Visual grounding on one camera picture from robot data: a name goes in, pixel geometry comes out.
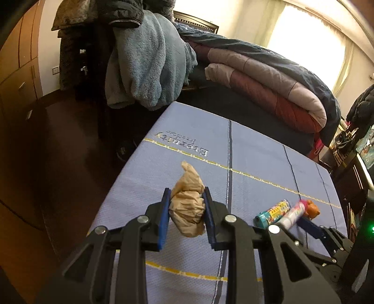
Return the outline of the orange toy bear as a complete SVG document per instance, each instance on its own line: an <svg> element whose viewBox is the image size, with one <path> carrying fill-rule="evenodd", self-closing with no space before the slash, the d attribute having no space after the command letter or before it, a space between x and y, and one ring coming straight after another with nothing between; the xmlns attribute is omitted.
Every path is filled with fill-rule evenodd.
<svg viewBox="0 0 374 304"><path fill-rule="evenodd" d="M304 212L304 216L307 217L309 220L312 220L320 214L320 209L310 199L307 200L306 203L307 203L307 208Z"/></svg>

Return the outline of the brown paper ball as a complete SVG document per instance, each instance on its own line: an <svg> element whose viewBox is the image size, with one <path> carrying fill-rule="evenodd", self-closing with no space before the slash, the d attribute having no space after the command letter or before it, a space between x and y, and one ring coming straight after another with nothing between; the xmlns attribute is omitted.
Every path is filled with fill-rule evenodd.
<svg viewBox="0 0 374 304"><path fill-rule="evenodd" d="M183 161L181 166L184 174L171 191L169 215L184 237L195 238L205 232L202 219L205 212L205 201L202 197L205 186L191 164Z"/></svg>

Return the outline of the colourful tube wrapper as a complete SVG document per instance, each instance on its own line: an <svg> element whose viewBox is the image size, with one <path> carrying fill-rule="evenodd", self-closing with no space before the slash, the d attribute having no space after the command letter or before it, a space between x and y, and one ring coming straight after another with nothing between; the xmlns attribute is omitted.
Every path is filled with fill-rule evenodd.
<svg viewBox="0 0 374 304"><path fill-rule="evenodd" d="M275 224L291 209L290 203L284 199L272 206L270 209L263 211L255 216L254 224L256 227L266 229L272 224Z"/></svg>

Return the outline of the white pink tube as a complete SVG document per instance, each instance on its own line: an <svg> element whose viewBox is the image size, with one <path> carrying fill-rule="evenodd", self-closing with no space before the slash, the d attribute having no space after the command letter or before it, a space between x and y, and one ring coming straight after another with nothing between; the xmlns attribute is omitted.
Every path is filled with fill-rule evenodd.
<svg viewBox="0 0 374 304"><path fill-rule="evenodd" d="M289 230L292 228L296 222L301 218L307 209L307 201L300 200L292 207L279 221L277 221L276 225L283 230Z"/></svg>

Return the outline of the blue striped table cloth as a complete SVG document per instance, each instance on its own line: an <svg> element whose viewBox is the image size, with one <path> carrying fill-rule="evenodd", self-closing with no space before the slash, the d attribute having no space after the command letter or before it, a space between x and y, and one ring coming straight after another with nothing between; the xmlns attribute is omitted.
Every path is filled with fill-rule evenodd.
<svg viewBox="0 0 374 304"><path fill-rule="evenodd" d="M347 228L328 171L311 159L227 118L174 102L125 164L93 225L122 227L161 200L191 164L215 201L251 224L281 200L312 200L316 225ZM174 224L162 251L146 254L150 303L224 303L227 254L206 235L186 238Z"/></svg>

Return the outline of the dark wooden dresser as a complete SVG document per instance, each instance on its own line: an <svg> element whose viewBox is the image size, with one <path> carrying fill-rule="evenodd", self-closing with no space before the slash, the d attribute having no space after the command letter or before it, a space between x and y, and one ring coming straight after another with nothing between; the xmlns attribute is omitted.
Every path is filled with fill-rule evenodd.
<svg viewBox="0 0 374 304"><path fill-rule="evenodd" d="M348 235L352 226L352 217L361 216L368 197L373 190L373 171L366 165L357 152L351 152L348 157L331 173L331 178L337 192Z"/></svg>

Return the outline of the bed with dark headboard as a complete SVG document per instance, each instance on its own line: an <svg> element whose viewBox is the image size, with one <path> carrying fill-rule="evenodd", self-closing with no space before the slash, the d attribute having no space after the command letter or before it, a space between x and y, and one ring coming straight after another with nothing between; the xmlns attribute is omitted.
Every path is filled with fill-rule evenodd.
<svg viewBox="0 0 374 304"><path fill-rule="evenodd" d="M328 146L340 106L315 74L264 47L175 24L195 51L197 90L179 101L254 129L303 155Z"/></svg>

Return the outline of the black hanging coat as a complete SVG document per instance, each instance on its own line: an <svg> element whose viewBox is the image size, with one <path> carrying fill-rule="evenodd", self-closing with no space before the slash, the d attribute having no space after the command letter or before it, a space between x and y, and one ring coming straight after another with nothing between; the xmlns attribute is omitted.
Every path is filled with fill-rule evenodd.
<svg viewBox="0 0 374 304"><path fill-rule="evenodd" d="M373 94L374 85L372 84L355 100L349 113L346 116L346 122L349 129L364 128L373 124Z"/></svg>

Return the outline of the pink red folded quilt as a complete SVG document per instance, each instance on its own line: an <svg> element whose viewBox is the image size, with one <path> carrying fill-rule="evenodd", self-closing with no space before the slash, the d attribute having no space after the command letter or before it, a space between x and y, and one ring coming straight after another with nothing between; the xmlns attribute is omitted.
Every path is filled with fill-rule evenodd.
<svg viewBox="0 0 374 304"><path fill-rule="evenodd" d="M209 63L204 70L207 80L249 98L294 130L315 134L327 124L317 95L283 72L234 51L189 44L199 59Z"/></svg>

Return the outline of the wooden wardrobe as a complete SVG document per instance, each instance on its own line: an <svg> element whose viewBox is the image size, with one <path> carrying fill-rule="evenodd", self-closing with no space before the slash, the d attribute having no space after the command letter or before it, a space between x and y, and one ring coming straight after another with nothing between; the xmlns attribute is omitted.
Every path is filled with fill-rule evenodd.
<svg viewBox="0 0 374 304"><path fill-rule="evenodd" d="M1 115L23 121L43 96L39 71L39 32L44 1L36 1L1 47Z"/></svg>

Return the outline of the dark jacket on chair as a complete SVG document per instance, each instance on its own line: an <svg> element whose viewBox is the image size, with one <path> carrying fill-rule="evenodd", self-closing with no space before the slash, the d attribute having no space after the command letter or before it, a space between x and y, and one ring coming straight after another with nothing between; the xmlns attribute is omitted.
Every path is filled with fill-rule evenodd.
<svg viewBox="0 0 374 304"><path fill-rule="evenodd" d="M143 17L142 1L62 1L52 26L61 39L60 89L102 93L112 29L137 28Z"/></svg>

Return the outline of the white window curtain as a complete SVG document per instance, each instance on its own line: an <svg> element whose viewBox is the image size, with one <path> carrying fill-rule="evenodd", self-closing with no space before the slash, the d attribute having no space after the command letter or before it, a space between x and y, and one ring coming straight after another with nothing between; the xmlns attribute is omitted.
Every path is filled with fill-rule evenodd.
<svg viewBox="0 0 374 304"><path fill-rule="evenodd" d="M343 89L351 69L354 42L324 20L285 1L243 1L230 34L307 68L334 95Z"/></svg>

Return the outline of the grey knitted blanket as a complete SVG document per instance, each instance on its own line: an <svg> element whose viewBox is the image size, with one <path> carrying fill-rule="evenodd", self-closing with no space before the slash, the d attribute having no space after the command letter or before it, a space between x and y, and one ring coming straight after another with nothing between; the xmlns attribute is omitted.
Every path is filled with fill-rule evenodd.
<svg viewBox="0 0 374 304"><path fill-rule="evenodd" d="M91 22L133 29L142 24L146 10L173 21L175 3L142 0L62 1L56 12L52 31Z"/></svg>

